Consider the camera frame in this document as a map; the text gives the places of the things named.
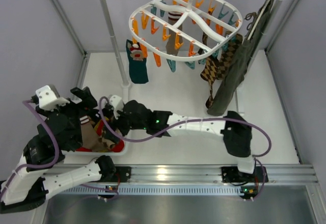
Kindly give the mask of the beige brown argyle sock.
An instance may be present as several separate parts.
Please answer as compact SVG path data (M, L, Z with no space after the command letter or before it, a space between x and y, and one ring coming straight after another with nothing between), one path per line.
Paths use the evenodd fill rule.
M109 152L111 151L112 149L115 148L115 146L118 145L118 143L120 142L120 140L118 138L105 138L105 135L106 135L106 131L102 131L100 136L99 136L99 143L100 145L103 147L103 152Z

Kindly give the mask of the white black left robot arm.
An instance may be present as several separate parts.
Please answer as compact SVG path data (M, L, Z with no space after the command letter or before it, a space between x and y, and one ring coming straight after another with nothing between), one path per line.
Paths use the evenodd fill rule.
M83 144L82 126L97 106L88 87L70 92L74 102L59 95L55 86L45 85L23 104L39 121L37 135L29 140L10 177L1 182L1 213L30 211L72 187L88 182L109 181L116 173L110 156L102 155L80 168L46 176L65 159L64 151L76 151Z

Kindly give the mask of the teal reindeer sock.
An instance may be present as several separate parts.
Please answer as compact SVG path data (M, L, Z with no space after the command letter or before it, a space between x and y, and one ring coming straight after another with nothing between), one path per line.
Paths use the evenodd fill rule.
M140 45L127 39L126 52L131 81L135 84L146 84L149 81L146 66L147 59L143 56Z

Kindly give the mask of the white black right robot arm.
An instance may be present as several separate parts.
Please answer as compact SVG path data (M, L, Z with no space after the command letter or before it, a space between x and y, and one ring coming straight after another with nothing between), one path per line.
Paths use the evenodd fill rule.
M243 174L256 172L258 155L251 151L252 130L261 132L271 149L271 139L259 126L247 122L235 111L224 117L188 117L170 111L150 110L135 100L124 103L122 98L112 95L101 97L98 102L101 119L103 109L113 112L112 122L104 121L106 136L111 140L121 139L131 143L142 143L153 138L200 136L204 139L223 140L226 151L236 159L237 170Z

